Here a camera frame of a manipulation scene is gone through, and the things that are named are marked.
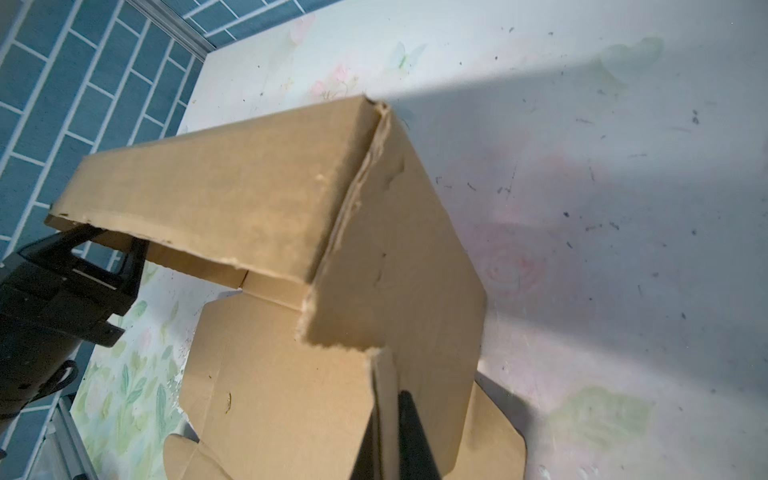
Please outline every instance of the corrugated cardboard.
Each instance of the corrugated cardboard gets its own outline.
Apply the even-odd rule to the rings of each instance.
[[[96,154],[51,211],[243,287],[200,318],[180,395],[200,444],[169,439],[169,478],[345,478],[372,409],[396,478],[398,389],[453,468],[485,292],[387,106],[352,98]]]

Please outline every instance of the cardboard flap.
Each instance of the cardboard flap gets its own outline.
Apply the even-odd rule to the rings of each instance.
[[[48,215],[45,218],[45,224],[61,231],[70,230],[80,225],[77,222],[54,217],[53,215]],[[128,252],[131,249],[131,236],[126,233],[107,231],[96,237],[94,242],[105,247],[120,250],[121,252]],[[157,265],[167,266],[177,272],[186,273],[187,275],[196,276],[197,278],[231,288],[239,288],[243,284],[243,279],[245,279],[247,273],[247,270],[211,262],[154,242],[150,243],[149,250],[147,251],[147,260]]]
[[[386,106],[307,298],[313,344],[392,349],[435,462],[451,471],[480,355],[485,291]]]
[[[396,376],[379,368],[381,350],[297,342],[298,315],[240,294],[208,303],[200,316],[179,403],[207,456],[232,478],[348,478],[375,405],[372,384],[396,405]],[[382,410],[392,417],[391,407]],[[396,416],[386,421],[396,425]],[[382,431],[392,438],[391,427]]]
[[[445,480],[522,480],[525,457],[525,440],[474,383],[456,466]]]
[[[243,291],[299,311],[310,287],[304,283],[249,272],[243,282]]]
[[[308,283],[378,123],[358,97],[101,152],[51,213]]]
[[[166,437],[163,460],[168,480],[232,480],[199,444],[180,435]]]

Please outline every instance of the cardboard fold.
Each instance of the cardboard fold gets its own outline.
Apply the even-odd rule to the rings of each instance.
[[[372,412],[377,469],[397,478],[401,389],[440,472],[461,457],[485,291],[385,104],[350,98],[92,155],[51,213],[57,228],[91,223],[121,250],[149,239],[150,261],[242,287],[201,314],[179,398],[200,442],[168,439],[169,478],[348,478]]]

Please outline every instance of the blue tile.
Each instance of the blue tile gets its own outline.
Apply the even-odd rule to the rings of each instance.
[[[24,109],[45,62],[13,45],[0,65],[0,101]]]
[[[91,83],[113,94],[131,60],[138,38],[121,25],[115,25],[96,64]]]
[[[85,259],[95,266],[100,266],[101,268],[106,269],[109,264],[109,259],[112,257],[112,252],[114,252],[114,250],[111,248],[91,242],[91,248],[88,249],[88,255],[85,256]]]
[[[203,36],[205,36],[205,30],[203,30],[202,28],[200,28],[200,26],[199,26],[197,23],[193,22],[193,21],[192,21],[192,18],[185,18],[185,19],[184,19],[184,21],[185,21],[185,22],[186,22],[186,23],[187,23],[187,24],[188,24],[190,27],[194,28],[194,31],[196,31],[196,32],[197,32],[197,33],[199,33],[200,35],[203,35]]]
[[[27,217],[27,223],[24,224],[22,235],[18,238],[16,250],[18,250],[20,247],[23,247],[27,243],[35,242],[41,238],[45,238],[56,233],[56,230],[43,223],[47,216],[47,208],[32,207],[32,210],[29,213],[29,217]]]
[[[114,263],[112,263],[112,268],[109,269],[112,273],[118,273],[120,272],[120,268],[123,267],[123,254],[118,252],[118,254],[114,258]]]
[[[45,161],[84,80],[94,49],[68,35],[14,151]]]
[[[195,60],[192,64],[192,68],[190,69],[190,74],[187,75],[187,83],[184,84],[184,89],[181,91],[181,96],[179,97],[179,100],[184,102],[185,104],[188,104],[190,102],[190,97],[192,96],[192,90],[194,90],[194,85],[197,83],[197,77],[200,76],[200,70],[203,67],[203,62],[200,60]]]
[[[18,417],[16,430],[11,435],[11,443],[8,444],[8,457],[0,462],[0,480],[11,480],[24,475],[27,460],[35,449],[47,417],[47,410],[22,413]]]
[[[56,152],[56,157],[51,165],[51,170],[45,178],[43,188],[38,195],[38,202],[44,204],[53,204],[64,191],[69,179],[72,178],[74,171],[83,160],[85,155],[91,153],[91,145],[65,136],[61,141],[61,146]]]
[[[168,5],[171,10],[176,12],[180,17],[184,14],[192,12],[197,8],[197,3],[194,0],[163,0],[165,5]]]
[[[10,157],[0,175],[0,234],[11,236],[42,167]]]
[[[214,28],[218,28],[225,23],[233,21],[235,16],[232,15],[232,12],[227,10],[227,7],[225,7],[223,3],[218,2],[202,12],[197,13],[192,18],[194,18],[194,21],[196,21],[199,26],[205,28],[206,31],[211,31]]]
[[[165,131],[166,137],[173,137],[179,130],[179,124],[181,118],[184,117],[184,112],[187,111],[183,105],[176,104],[174,114],[170,116],[170,122],[168,122],[168,129]]]
[[[136,138],[134,139],[134,145],[136,144],[143,144],[147,141],[154,141],[160,138],[160,135],[163,133],[163,128],[154,123],[153,121],[149,121],[146,118],[141,121],[141,125],[139,126],[139,131],[136,133]]]
[[[216,48],[221,48],[224,45],[229,45],[230,43],[237,41],[232,38],[232,35],[226,33],[225,31],[220,31],[215,35],[211,35],[210,37],[206,38],[206,40],[208,40],[210,44]]]
[[[170,57],[178,62],[179,65],[186,68],[187,64],[192,58],[192,54],[180,44],[174,42],[173,48],[170,50]]]
[[[96,140],[101,122],[104,121],[111,103],[112,99],[107,95],[86,87],[80,105],[69,124],[69,131],[88,140]]]
[[[125,147],[134,133],[136,121],[141,115],[144,101],[149,94],[149,85],[134,74],[128,75],[123,94],[118,98],[112,118],[101,139],[99,151]]]
[[[127,2],[123,4],[123,8],[120,10],[118,18],[138,33],[141,33],[141,30],[144,28],[144,23],[147,21],[147,17],[143,16],[141,12],[136,8],[133,8]]]
[[[160,74],[160,80],[157,81],[157,86],[154,89],[152,100],[147,107],[147,115],[155,120],[165,122],[176,99],[176,93],[181,88],[182,78],[184,78],[184,72],[171,63],[165,64],[163,73]]]
[[[134,70],[152,80],[165,57],[170,37],[154,23],[150,25],[147,36],[139,49],[134,62]]]
[[[286,2],[231,27],[229,31],[237,39],[250,37],[255,33],[288,22],[290,19],[300,17],[301,15],[301,10],[299,10],[295,3]]]
[[[5,147],[8,145],[8,140],[10,140],[11,135],[13,135],[13,129],[16,128],[18,118],[18,114],[0,108],[0,152],[5,151]]]
[[[72,30],[97,44],[117,5],[118,0],[84,0],[78,15],[74,17]]]
[[[299,3],[301,4],[302,8],[304,8],[304,11],[306,13],[310,13],[310,12],[314,12],[318,8],[332,5],[337,1],[339,0],[300,0]]]
[[[0,38],[4,38],[11,29],[16,14],[22,5],[21,2],[0,2]]]
[[[261,0],[224,0],[238,17],[249,14],[259,8],[264,8]]]
[[[43,397],[43,398],[41,398],[39,400],[35,400],[34,402],[28,403],[27,406],[24,407],[24,408],[25,409],[30,409],[30,408],[42,407],[42,406],[46,406],[46,405],[50,406],[52,403],[53,403],[53,395],[49,395],[49,396]]]
[[[16,35],[16,40],[48,56],[67,21],[74,0],[37,0]]]

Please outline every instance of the floral wallpaper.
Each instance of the floral wallpaper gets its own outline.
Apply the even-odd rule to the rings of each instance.
[[[71,410],[100,480],[166,478],[163,442],[186,424],[178,396],[194,329],[227,291],[147,262],[136,303],[110,319],[125,333],[96,346]]]

